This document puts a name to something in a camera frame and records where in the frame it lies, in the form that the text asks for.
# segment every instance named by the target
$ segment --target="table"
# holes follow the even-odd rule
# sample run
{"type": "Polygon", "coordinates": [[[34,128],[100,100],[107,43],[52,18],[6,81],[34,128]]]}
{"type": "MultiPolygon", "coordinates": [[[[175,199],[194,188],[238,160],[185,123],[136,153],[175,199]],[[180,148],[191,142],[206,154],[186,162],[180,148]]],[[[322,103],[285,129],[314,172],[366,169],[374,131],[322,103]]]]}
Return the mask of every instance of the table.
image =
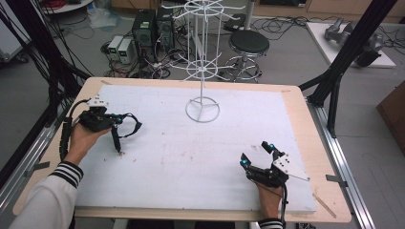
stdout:
{"type": "MultiPolygon", "coordinates": [[[[141,87],[165,88],[196,88],[200,82],[179,82],[172,80],[146,80],[94,77],[87,80],[76,101],[94,96],[102,85],[133,85],[141,87]]],[[[262,91],[276,92],[282,95],[287,109],[288,117],[293,128],[294,136],[301,158],[311,177],[312,196],[316,202],[317,211],[311,214],[286,214],[287,221],[309,222],[348,222],[351,220],[350,211],[340,190],[338,183],[326,181],[325,175],[333,175],[325,149],[311,119],[307,104],[301,91],[295,86],[255,85],[205,82],[206,89],[236,90],[236,91],[262,91]]],[[[61,130],[59,129],[50,147],[42,158],[42,162],[49,161],[51,166],[36,171],[30,179],[13,212],[18,214],[23,206],[24,199],[30,188],[42,177],[47,176],[59,162],[58,142],[61,130]]],[[[235,220],[255,221],[261,218],[258,211],[241,210],[182,210],[182,209],[151,209],[151,208],[117,208],[117,207],[77,207],[75,214],[78,217],[125,218],[125,219],[193,219],[193,220],[235,220]]]]}

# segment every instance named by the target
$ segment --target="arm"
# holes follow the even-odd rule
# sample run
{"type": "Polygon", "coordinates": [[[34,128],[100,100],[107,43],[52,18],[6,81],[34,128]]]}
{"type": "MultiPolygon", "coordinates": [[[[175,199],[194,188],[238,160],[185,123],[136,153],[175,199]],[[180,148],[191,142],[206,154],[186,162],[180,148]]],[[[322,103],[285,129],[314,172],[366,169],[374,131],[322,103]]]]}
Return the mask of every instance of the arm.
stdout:
{"type": "Polygon", "coordinates": [[[10,228],[68,228],[74,213],[76,188],[83,178],[78,164],[96,144],[97,139],[109,131],[93,133],[77,124],[64,161],[53,173],[32,187],[22,212],[10,228]]]}
{"type": "Polygon", "coordinates": [[[278,218],[278,207],[283,194],[283,188],[270,188],[256,183],[263,218],[259,221],[261,229],[283,229],[283,223],[278,218]]]}

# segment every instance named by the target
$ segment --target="black stool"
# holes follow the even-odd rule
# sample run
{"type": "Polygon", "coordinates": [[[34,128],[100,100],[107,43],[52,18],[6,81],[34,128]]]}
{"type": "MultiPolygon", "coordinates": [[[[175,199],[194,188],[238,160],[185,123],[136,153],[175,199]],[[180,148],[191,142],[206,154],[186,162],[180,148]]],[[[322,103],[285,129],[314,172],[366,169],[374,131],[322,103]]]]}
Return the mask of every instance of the black stool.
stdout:
{"type": "Polygon", "coordinates": [[[254,79],[257,83],[262,72],[252,58],[267,53],[270,47],[267,38],[256,31],[235,31],[229,38],[229,47],[240,55],[230,58],[225,64],[227,73],[234,77],[233,81],[254,79]]]}

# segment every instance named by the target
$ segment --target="electronic equipment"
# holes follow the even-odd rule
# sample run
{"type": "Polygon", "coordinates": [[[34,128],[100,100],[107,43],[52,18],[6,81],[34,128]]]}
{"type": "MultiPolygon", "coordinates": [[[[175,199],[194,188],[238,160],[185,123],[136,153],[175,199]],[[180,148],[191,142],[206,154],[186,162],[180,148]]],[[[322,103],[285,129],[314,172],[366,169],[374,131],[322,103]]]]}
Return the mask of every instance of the electronic equipment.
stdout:
{"type": "Polygon", "coordinates": [[[224,24],[224,30],[226,31],[238,31],[239,28],[242,28],[245,24],[246,14],[244,13],[236,13],[232,15],[234,18],[238,18],[238,20],[233,20],[229,18],[229,20],[224,24]]]}
{"type": "Polygon", "coordinates": [[[78,117],[77,122],[92,132],[100,132],[111,128],[114,146],[119,154],[122,153],[119,139],[134,135],[142,126],[142,123],[140,123],[137,118],[131,113],[106,114],[108,102],[102,100],[99,96],[91,99],[80,100],[74,104],[69,116],[65,117],[63,120],[62,135],[59,143],[59,154],[61,160],[63,160],[66,154],[68,154],[69,137],[71,136],[73,127],[75,125],[75,123],[73,122],[73,113],[75,111],[75,108],[81,103],[86,103],[89,106],[89,110],[83,111],[78,117]],[[126,117],[131,117],[135,120],[135,127],[132,133],[120,136],[118,135],[118,125],[122,124],[123,120],[126,117]]]}
{"type": "Polygon", "coordinates": [[[258,185],[266,187],[282,187],[283,200],[281,209],[281,222],[285,225],[284,214],[286,211],[287,201],[287,186],[286,182],[289,176],[301,178],[309,181],[307,174],[294,162],[294,160],[286,153],[280,152],[273,144],[262,142],[262,147],[273,157],[269,169],[261,169],[251,165],[250,160],[245,154],[241,156],[241,166],[245,169],[247,179],[255,182],[258,185]]]}
{"type": "Polygon", "coordinates": [[[124,38],[123,36],[117,35],[111,41],[110,45],[108,45],[108,53],[110,59],[119,60],[118,48],[123,38],[124,38]]]}
{"type": "Polygon", "coordinates": [[[118,48],[119,59],[122,64],[131,64],[135,51],[131,38],[124,38],[118,48]]]}
{"type": "Polygon", "coordinates": [[[173,9],[158,9],[158,29],[160,35],[160,46],[166,51],[175,49],[173,9]]]}
{"type": "Polygon", "coordinates": [[[158,25],[154,10],[139,10],[132,26],[134,40],[142,47],[153,47],[158,40],[158,25]]]}
{"type": "Polygon", "coordinates": [[[136,44],[139,64],[143,66],[145,58],[150,63],[156,63],[158,25],[156,23],[156,12],[154,10],[139,10],[132,26],[132,34],[136,44]]]}

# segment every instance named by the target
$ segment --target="white bracket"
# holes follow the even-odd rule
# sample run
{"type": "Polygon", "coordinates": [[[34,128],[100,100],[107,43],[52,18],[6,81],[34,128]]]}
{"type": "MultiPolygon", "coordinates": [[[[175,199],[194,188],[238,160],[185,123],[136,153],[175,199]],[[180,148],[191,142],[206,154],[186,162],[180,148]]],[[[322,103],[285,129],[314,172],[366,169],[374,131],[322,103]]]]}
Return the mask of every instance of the white bracket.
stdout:
{"type": "Polygon", "coordinates": [[[306,172],[298,166],[297,163],[289,156],[289,154],[285,154],[284,156],[280,156],[278,159],[273,161],[273,165],[277,167],[283,173],[297,177],[303,180],[310,180],[310,177],[306,174],[306,172]]]}
{"type": "Polygon", "coordinates": [[[96,95],[94,98],[91,98],[87,103],[89,107],[107,107],[108,102],[100,98],[99,95],[96,95]]]}

